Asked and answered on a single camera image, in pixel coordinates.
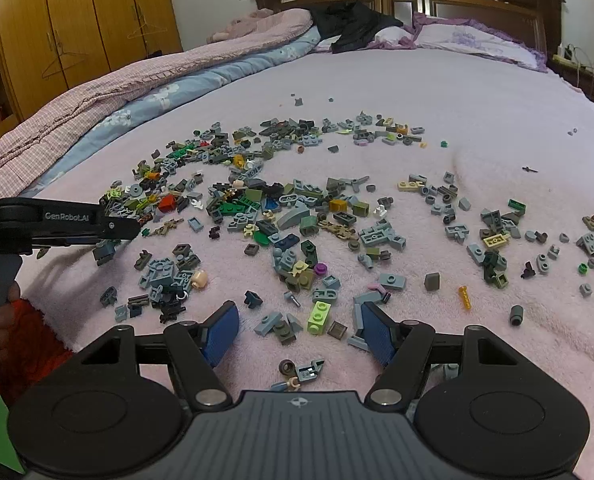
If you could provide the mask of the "person's left hand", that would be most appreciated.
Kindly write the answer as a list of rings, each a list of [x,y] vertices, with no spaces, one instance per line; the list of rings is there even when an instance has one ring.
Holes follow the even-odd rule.
[[[13,282],[7,293],[7,302],[0,306],[0,362],[7,358],[10,332],[15,325],[14,302],[20,298],[20,288]]]

